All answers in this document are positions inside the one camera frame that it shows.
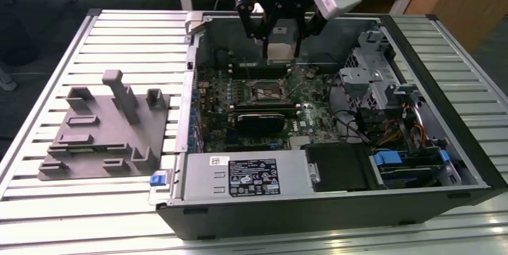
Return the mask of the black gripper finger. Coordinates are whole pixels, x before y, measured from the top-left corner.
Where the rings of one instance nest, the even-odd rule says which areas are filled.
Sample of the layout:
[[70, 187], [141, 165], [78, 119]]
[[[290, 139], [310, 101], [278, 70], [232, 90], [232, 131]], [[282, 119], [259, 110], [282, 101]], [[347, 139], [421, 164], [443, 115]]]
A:
[[[259, 23], [251, 18], [255, 4], [263, 9]], [[278, 20], [278, 0], [235, 0], [235, 9], [248, 38], [262, 41], [262, 56], [267, 58], [268, 36]]]
[[[314, 13], [308, 20], [306, 20], [306, 7], [308, 5], [314, 9]], [[294, 45], [292, 55], [299, 57], [302, 40], [311, 35], [316, 36], [327, 23], [327, 19], [322, 16], [320, 11], [315, 5], [304, 4], [300, 1], [294, 2], [292, 19], [295, 21]]]

